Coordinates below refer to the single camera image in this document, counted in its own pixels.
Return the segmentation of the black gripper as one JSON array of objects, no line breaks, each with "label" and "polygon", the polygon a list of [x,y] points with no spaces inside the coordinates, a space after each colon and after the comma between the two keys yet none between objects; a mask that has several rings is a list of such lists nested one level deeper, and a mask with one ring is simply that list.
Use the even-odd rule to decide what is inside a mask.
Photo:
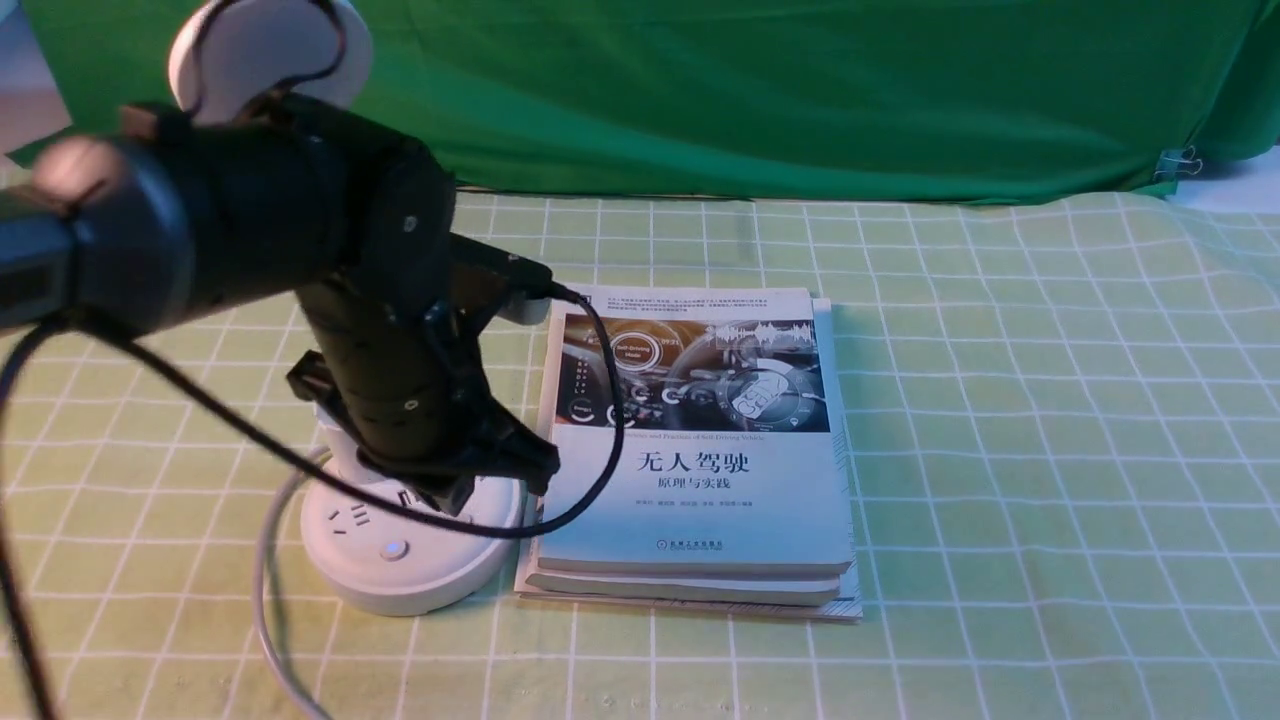
[{"label": "black gripper", "polygon": [[296,292],[317,347],[288,384],[361,468],[431,509],[458,515],[481,478],[541,496],[559,452],[497,400],[480,336],[495,318],[538,324],[554,287],[548,266],[461,234],[419,260],[367,258]]}]

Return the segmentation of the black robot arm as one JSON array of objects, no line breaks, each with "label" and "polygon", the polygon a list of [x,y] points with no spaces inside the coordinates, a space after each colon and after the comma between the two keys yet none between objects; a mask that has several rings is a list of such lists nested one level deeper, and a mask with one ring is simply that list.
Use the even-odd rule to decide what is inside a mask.
[{"label": "black robot arm", "polygon": [[196,126],[133,104],[3,191],[3,332],[61,319],[137,340],[294,295],[316,342],[294,396],[358,465],[456,515],[481,477],[543,495],[554,445],[493,395],[480,336],[536,324],[550,270],[453,231],[456,184],[420,141],[300,95]]}]

